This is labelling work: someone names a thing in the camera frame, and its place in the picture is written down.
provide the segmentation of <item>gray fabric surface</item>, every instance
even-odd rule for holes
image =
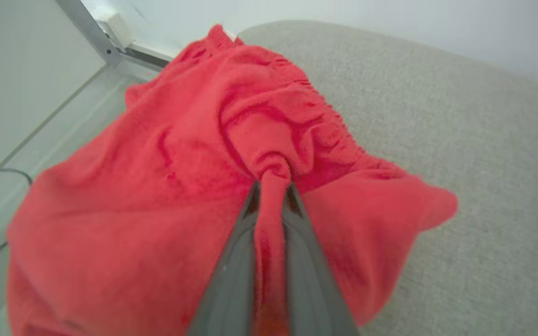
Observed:
[[[337,25],[280,21],[240,36],[305,70],[368,153],[459,196],[363,334],[538,336],[538,83]]]

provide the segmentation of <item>black cable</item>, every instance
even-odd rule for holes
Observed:
[[[20,175],[22,175],[22,176],[26,179],[26,181],[28,182],[28,187],[32,186],[32,178],[30,177],[30,175],[24,173],[24,172],[21,171],[21,170],[17,170],[17,169],[14,169],[14,168],[2,168],[2,169],[0,169],[0,172],[20,174]],[[0,251],[1,251],[2,249],[4,249],[7,245],[8,245],[7,242],[1,244],[1,245],[0,245]]]

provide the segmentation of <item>red cloth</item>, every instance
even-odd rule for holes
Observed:
[[[290,181],[359,325],[456,198],[367,155],[297,66],[216,26],[38,176],[9,228],[16,336],[184,334],[255,179],[256,333],[287,333]]]

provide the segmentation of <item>white wall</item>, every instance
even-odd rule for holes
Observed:
[[[53,0],[0,0],[0,163],[104,65]]]
[[[240,32],[314,19],[399,36],[538,79],[538,0],[83,0],[115,9],[134,38],[175,53],[213,23]]]

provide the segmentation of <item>wire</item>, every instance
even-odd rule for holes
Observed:
[[[26,179],[26,181],[28,182],[28,187],[31,187],[32,186],[32,178],[30,177],[30,175],[24,173],[23,171],[21,170],[17,170],[15,168],[2,168],[0,169],[0,172],[4,172],[4,173],[13,173],[13,174],[20,174],[24,177],[24,179]],[[0,251],[2,249],[4,249],[6,246],[8,246],[8,242],[4,242],[0,245]]]

